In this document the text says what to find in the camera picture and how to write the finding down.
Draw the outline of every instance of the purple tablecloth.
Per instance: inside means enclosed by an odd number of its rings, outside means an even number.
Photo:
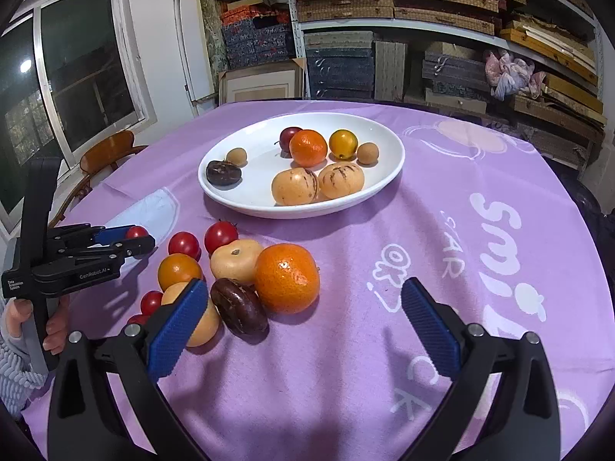
[[[204,197],[196,170],[219,140],[268,117],[312,111],[352,113],[394,130],[407,152],[401,175],[351,209],[298,221],[243,216]],[[73,296],[71,325],[88,337],[117,334],[139,312],[140,297],[158,289],[171,234],[202,238],[219,218],[265,245],[302,244],[321,269],[318,304],[298,317],[274,317],[263,343],[220,331],[184,352],[159,382],[214,461],[396,460],[450,384],[400,310],[399,288],[411,276],[466,323],[508,337],[539,333],[560,401],[562,454],[613,386],[615,323],[598,254],[576,206],[528,143],[400,107],[229,104],[133,157],[65,223],[105,224],[159,189],[155,196],[162,192],[172,208],[159,249],[120,280]],[[200,263],[211,283],[207,255]],[[112,380],[128,429],[149,448],[118,383]],[[493,392],[460,447],[474,440]],[[25,411],[43,452],[49,395]]]

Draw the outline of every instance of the oval plate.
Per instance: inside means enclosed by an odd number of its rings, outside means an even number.
[[[344,128],[357,136],[359,145],[375,143],[380,157],[375,165],[362,166],[365,173],[363,189],[349,196],[301,206],[276,204],[271,194],[271,182],[279,172],[290,169],[293,162],[290,156],[284,157],[276,142],[280,132],[289,126],[315,130],[327,141],[334,131]],[[229,187],[211,185],[205,177],[207,164],[212,160],[224,160],[226,154],[236,147],[243,147],[248,154],[248,164],[241,169],[241,180]],[[404,160],[402,141],[376,121],[331,112],[289,114],[251,124],[217,143],[199,164],[199,183],[211,199],[246,215],[276,219],[308,218],[334,213],[369,199],[396,177],[404,166]],[[327,161],[312,170],[318,174],[326,164],[334,162],[337,161],[329,154]]]

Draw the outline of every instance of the yellow cherry tomato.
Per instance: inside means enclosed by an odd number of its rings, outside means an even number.
[[[352,131],[339,129],[329,139],[329,149],[337,159],[350,159],[357,152],[359,141]]]

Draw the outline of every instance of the wooden chair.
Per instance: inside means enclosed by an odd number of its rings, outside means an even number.
[[[50,221],[49,228],[55,227],[58,222],[61,222],[65,218],[65,213],[73,199],[82,199],[90,193],[90,183],[94,175],[107,166],[110,166],[111,169],[115,171],[118,169],[119,160],[131,154],[138,154],[147,147],[134,147],[134,142],[135,134],[130,130],[124,130],[97,143],[83,155],[81,161],[79,161],[79,167],[85,173],[85,176],[68,195],[55,217],[53,217],[53,220]]]

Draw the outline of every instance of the shelf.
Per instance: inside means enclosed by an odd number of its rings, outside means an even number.
[[[446,24],[434,24],[432,22],[422,21],[410,21],[408,19],[387,19],[387,18],[374,18],[374,19],[341,19],[330,21],[309,21],[300,22],[299,26],[302,31],[310,30],[322,30],[322,29],[336,29],[342,27],[391,27],[398,29],[413,29],[420,31],[427,31],[433,33],[441,33],[445,35],[458,36],[467,40],[480,41],[495,48],[503,48],[513,52],[514,55],[521,55],[528,59],[532,59],[535,63],[547,66],[554,71],[564,75],[566,78],[574,81],[578,85],[582,86],[586,90],[597,95],[598,88],[590,84],[585,79],[581,78],[577,73],[572,72],[567,67],[555,62],[554,60],[537,54],[536,52],[519,46],[515,43],[506,41],[498,36],[490,36],[487,34],[479,33],[476,31],[470,31],[468,29],[462,29],[460,27],[447,26]]]

